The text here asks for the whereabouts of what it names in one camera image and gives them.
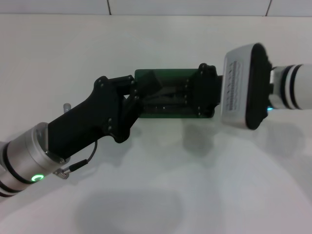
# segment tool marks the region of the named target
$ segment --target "green indicator light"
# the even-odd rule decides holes
[[[34,175],[32,178],[31,178],[31,181],[33,182],[36,182],[36,181],[39,181],[41,179],[44,178],[44,175]]]

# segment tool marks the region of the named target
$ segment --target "white table surface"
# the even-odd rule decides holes
[[[0,15],[0,140],[62,114],[100,76],[215,65],[262,42],[274,65],[312,63],[312,18]],[[312,112],[272,111],[258,130],[213,119],[139,119],[99,141],[68,180],[0,203],[0,234],[312,232]],[[72,162],[89,156],[92,146]]]

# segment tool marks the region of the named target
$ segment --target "silver cylindrical joint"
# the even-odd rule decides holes
[[[275,67],[269,100],[275,109],[312,109],[312,65]]]
[[[48,124],[40,123],[0,149],[0,197],[11,197],[66,164],[48,150]]]

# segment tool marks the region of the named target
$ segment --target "black stripe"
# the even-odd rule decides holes
[[[2,197],[12,197],[14,195],[3,194],[3,193],[0,192],[0,196],[2,196]]]
[[[2,188],[3,190],[5,190],[9,193],[19,193],[22,191],[22,190],[11,189],[11,188],[7,187],[5,184],[3,184],[1,181],[0,181],[0,188]]]
[[[111,6],[109,4],[109,0],[107,0],[107,7],[108,7],[109,15],[111,16],[112,15],[112,11],[111,11]]]
[[[273,94],[273,91],[274,91],[274,84],[270,84],[270,86],[269,86],[269,91],[270,91],[270,94]]]
[[[288,66],[285,68],[283,76],[282,76],[282,80],[281,80],[281,86],[280,86],[280,92],[281,92],[281,98],[283,101],[283,104],[286,106],[286,108],[291,109],[290,106],[288,105],[287,99],[286,99],[286,95],[285,95],[285,84],[286,84],[286,78],[287,78],[287,74],[289,72],[289,70],[293,67],[293,65]]]
[[[14,171],[13,167],[11,166],[9,159],[8,159],[8,146],[10,143],[8,143],[4,149],[3,149],[3,162],[4,165],[6,166],[6,168],[8,169],[8,171],[11,173],[12,176],[15,177],[15,179],[19,180],[20,182],[24,183],[24,184],[33,184],[35,182],[31,182],[28,181],[26,179],[24,179],[23,177],[21,177],[19,174],[16,173],[16,171]]]
[[[296,75],[297,75],[297,71],[298,69],[302,66],[302,64],[300,65],[297,65],[293,72],[292,72],[292,76],[291,76],[291,82],[289,84],[289,90],[290,90],[290,94],[291,94],[291,100],[292,100],[292,103],[293,105],[295,106],[295,108],[301,110],[301,108],[298,106],[297,102],[296,102],[296,98],[294,96],[294,79],[296,78]]]

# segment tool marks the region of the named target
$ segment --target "black cable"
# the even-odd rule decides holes
[[[91,159],[93,158],[93,156],[94,156],[94,154],[96,153],[97,148],[98,148],[98,141],[96,140],[94,143],[95,143],[95,144],[94,144],[94,149],[93,149],[93,151],[92,151],[90,157],[87,159],[88,162],[91,161]]]
[[[92,151],[92,153],[88,159],[84,159],[80,162],[76,162],[76,163],[70,165],[69,167],[67,167],[66,169],[64,169],[64,171],[67,171],[69,169],[70,172],[74,172],[75,170],[78,170],[79,168],[87,165],[91,161],[91,159],[93,158],[93,156],[96,153],[97,148],[98,148],[98,141],[96,140],[94,143],[95,144],[94,144],[93,151]]]

